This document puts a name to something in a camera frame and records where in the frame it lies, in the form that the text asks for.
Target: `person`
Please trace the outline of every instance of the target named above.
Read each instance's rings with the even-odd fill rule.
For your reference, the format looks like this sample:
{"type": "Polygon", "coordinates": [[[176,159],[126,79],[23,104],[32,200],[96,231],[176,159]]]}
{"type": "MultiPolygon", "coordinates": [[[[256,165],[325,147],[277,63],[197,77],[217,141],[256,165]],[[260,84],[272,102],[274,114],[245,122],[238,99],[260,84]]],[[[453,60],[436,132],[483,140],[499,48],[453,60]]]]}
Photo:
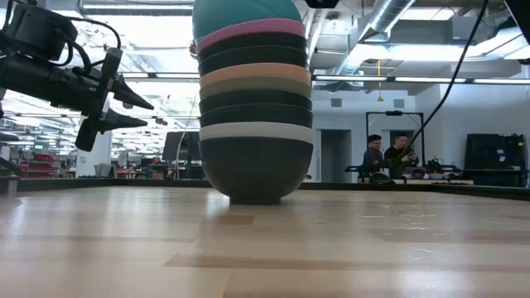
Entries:
{"type": "Polygon", "coordinates": [[[383,153],[381,153],[381,136],[371,135],[368,137],[369,147],[363,156],[364,172],[372,175],[384,168],[383,153]]]}
{"type": "Polygon", "coordinates": [[[406,133],[398,133],[394,139],[394,146],[384,152],[385,165],[388,168],[388,174],[392,179],[401,179],[403,169],[407,166],[413,166],[417,161],[416,153],[410,148],[405,151],[408,144],[406,133]]]}

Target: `doorway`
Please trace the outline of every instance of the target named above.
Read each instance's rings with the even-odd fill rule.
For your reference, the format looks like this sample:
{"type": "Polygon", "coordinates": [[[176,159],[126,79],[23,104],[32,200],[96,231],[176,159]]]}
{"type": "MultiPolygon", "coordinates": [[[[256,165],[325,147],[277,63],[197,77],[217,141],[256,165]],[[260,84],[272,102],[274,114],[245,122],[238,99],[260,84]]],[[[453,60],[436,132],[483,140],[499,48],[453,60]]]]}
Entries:
{"type": "Polygon", "coordinates": [[[345,168],[351,165],[351,131],[320,131],[320,163],[322,183],[351,183],[351,173],[345,168]]]}

